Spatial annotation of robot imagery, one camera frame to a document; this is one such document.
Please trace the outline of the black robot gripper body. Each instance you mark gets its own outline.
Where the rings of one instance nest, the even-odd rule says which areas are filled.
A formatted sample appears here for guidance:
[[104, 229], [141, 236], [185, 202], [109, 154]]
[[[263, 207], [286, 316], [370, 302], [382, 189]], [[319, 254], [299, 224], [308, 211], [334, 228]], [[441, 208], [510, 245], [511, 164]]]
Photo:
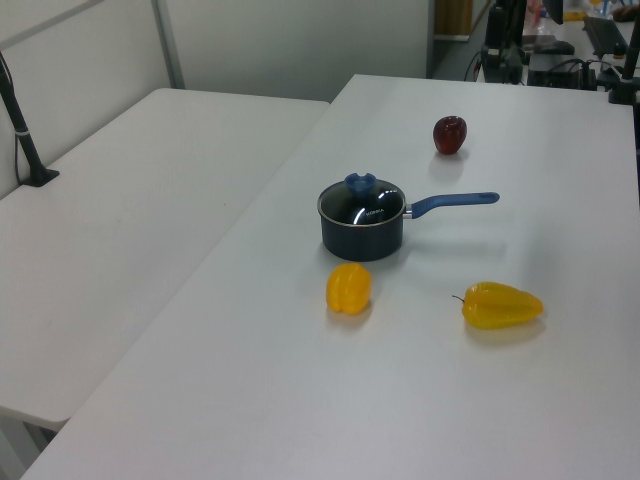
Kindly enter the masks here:
[[481, 48], [482, 66], [506, 66], [512, 57], [519, 57], [522, 42], [523, 6], [492, 5]]

